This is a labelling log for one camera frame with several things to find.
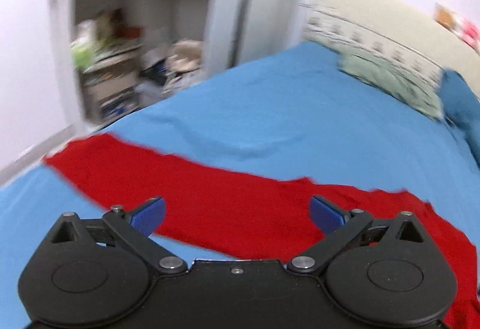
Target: silver bolt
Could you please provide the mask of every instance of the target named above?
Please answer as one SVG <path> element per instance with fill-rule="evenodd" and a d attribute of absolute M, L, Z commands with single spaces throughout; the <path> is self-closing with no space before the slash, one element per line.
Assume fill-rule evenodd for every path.
<path fill-rule="evenodd" d="M 241 269 L 239 267 L 233 267 L 230 271 L 234 275 L 241 275 L 243 273 L 243 269 Z"/>
<path fill-rule="evenodd" d="M 110 210 L 112 210 L 115 214 L 117 214 L 121 210 L 123 210 L 123 206 L 121 204 L 116 204 L 116 205 L 110 207 Z"/>
<path fill-rule="evenodd" d="M 183 265 L 183 260 L 175 256 L 167 256 L 161 259 L 158 264 L 165 269 L 177 269 Z"/>
<path fill-rule="evenodd" d="M 309 269 L 315 265 L 315 260 L 311 257 L 299 256 L 292 260 L 292 265 L 299 269 Z"/>

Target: headboard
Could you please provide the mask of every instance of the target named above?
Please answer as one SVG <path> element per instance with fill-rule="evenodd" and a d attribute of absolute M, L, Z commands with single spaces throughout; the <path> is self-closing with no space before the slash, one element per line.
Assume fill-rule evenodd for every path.
<path fill-rule="evenodd" d="M 306 38 L 358 45 L 433 86 L 441 68 L 451 68 L 480 96 L 478 53 L 417 9 L 398 0 L 312 0 L 309 6 Z"/>

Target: pink toy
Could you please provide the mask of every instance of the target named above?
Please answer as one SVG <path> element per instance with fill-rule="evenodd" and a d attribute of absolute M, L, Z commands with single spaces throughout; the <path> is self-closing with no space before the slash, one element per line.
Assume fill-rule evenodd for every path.
<path fill-rule="evenodd" d="M 473 24 L 471 21 L 465 20 L 463 23 L 462 40 L 470 47 L 477 50 L 478 39 L 479 31 L 475 24 Z"/>

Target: red blanket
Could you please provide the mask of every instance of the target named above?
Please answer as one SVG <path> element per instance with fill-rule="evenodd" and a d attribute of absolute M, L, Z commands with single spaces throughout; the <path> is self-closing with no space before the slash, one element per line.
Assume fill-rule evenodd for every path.
<path fill-rule="evenodd" d="M 46 163 L 104 208 L 123 204 L 128 211 L 161 196 L 167 210 L 157 233 L 241 259 L 285 262 L 320 240 L 322 234 L 308 214 L 312 195 L 346 210 L 363 208 L 377 218 L 412 211 L 457 276 L 458 294 L 447 324 L 454 329 L 480 328 L 475 247 L 429 203 L 408 192 L 365 192 L 318 185 L 307 178 L 276 181 L 163 155 L 108 134 L 70 143 Z"/>

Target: circular cover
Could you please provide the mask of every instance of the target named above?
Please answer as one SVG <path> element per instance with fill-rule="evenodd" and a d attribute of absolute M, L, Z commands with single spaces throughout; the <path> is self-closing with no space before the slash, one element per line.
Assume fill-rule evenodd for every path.
<path fill-rule="evenodd" d="M 333 298 L 358 318 L 416 327 L 441 319 L 453 302 L 455 278 L 446 265 L 437 256 L 372 245 L 337 257 L 325 281 Z"/>
<path fill-rule="evenodd" d="M 127 313 L 148 285 L 148 271 L 140 259 L 95 244 L 46 255 L 22 274 L 19 295 L 33 320 L 95 327 Z"/>

